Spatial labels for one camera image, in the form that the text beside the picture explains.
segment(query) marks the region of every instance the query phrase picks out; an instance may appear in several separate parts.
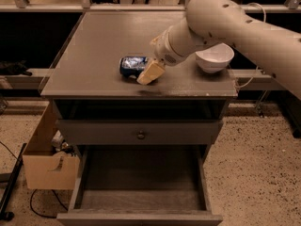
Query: speckled floor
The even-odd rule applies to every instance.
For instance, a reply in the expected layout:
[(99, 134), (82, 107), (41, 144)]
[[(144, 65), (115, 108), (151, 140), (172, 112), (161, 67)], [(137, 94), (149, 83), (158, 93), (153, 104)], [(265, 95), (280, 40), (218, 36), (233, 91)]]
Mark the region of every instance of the speckled floor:
[[(0, 140), (18, 154), (27, 142), (46, 102), (9, 102), (0, 116)], [(301, 139), (275, 104), (265, 104), (260, 118), (253, 104), (232, 104), (224, 126), (209, 152), (204, 169), (213, 213), (222, 215), (220, 226), (301, 225)], [(0, 172), (10, 172), (14, 158), (0, 147)], [(41, 218), (29, 206), (22, 168), (8, 210), (15, 218), (4, 226), (61, 225)], [(71, 191), (57, 191), (68, 205)], [(34, 208), (45, 215), (64, 212), (52, 191), (37, 191)]]

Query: open drawer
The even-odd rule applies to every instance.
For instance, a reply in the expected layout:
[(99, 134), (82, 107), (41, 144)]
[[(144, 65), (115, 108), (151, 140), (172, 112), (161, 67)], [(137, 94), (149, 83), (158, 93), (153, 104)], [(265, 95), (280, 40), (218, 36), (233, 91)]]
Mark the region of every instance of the open drawer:
[(77, 225), (218, 225), (211, 213), (206, 146), (86, 146), (69, 212)]

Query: black cable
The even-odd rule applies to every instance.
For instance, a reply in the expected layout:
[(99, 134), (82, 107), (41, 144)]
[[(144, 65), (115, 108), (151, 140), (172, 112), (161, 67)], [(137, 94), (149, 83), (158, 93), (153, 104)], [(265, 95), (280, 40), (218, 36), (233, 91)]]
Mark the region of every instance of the black cable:
[(1, 140), (0, 140), (0, 144), (3, 145), (12, 154), (12, 156), (16, 158), (16, 160), (18, 160), (17, 156)]
[[(43, 217), (43, 218), (56, 218), (56, 216), (48, 216), (48, 215), (40, 214), (40, 213), (38, 213), (38, 212), (33, 208), (33, 206), (32, 206), (32, 200), (33, 200), (33, 197), (34, 197), (34, 195), (36, 194), (37, 191), (38, 191), (38, 190), (35, 189), (35, 190), (33, 191), (33, 193), (31, 194), (31, 197), (30, 197), (30, 202), (29, 202), (29, 204), (30, 204), (30, 209), (31, 209), (31, 211), (33, 211), (36, 215), (38, 215), (38, 216), (40, 216), (40, 217)], [(55, 193), (55, 191), (54, 191), (54, 190), (52, 190), (52, 191), (53, 191), (53, 193), (55, 194), (55, 197), (57, 198), (58, 202), (62, 205), (62, 207), (64, 207), (64, 209), (66, 209), (66, 210), (68, 211), (68, 208), (61, 202), (61, 200), (58, 198), (58, 196), (57, 196), (57, 194)]]

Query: black metal leg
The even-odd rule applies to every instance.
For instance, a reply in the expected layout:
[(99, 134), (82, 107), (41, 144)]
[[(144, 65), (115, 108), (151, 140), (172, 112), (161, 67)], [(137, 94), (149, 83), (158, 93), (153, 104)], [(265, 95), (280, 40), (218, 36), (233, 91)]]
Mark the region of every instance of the black metal leg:
[(0, 202), (0, 220), (10, 221), (14, 217), (14, 214), (12, 212), (6, 212), (6, 210), (7, 210), (8, 202), (9, 202), (13, 187), (16, 184), (16, 181), (17, 181), (17, 178), (18, 178), (18, 175), (19, 175), (22, 163), (23, 163), (22, 154), (23, 154), (25, 146), (26, 146), (26, 143), (23, 144), (23, 146), (21, 148), (21, 151), (19, 153), (15, 167), (13, 168), (13, 171), (9, 176), (8, 185), (2, 196), (2, 199)]

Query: gray tabletop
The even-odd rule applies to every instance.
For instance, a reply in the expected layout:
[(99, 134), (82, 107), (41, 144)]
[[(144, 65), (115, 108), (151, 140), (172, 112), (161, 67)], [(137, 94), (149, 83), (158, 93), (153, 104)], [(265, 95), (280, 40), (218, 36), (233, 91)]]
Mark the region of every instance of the gray tabletop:
[(86, 13), (41, 95), (48, 98), (235, 97), (227, 70), (203, 73), (194, 55), (142, 86), (119, 73), (126, 56), (153, 57), (150, 42), (184, 16), (183, 11)]

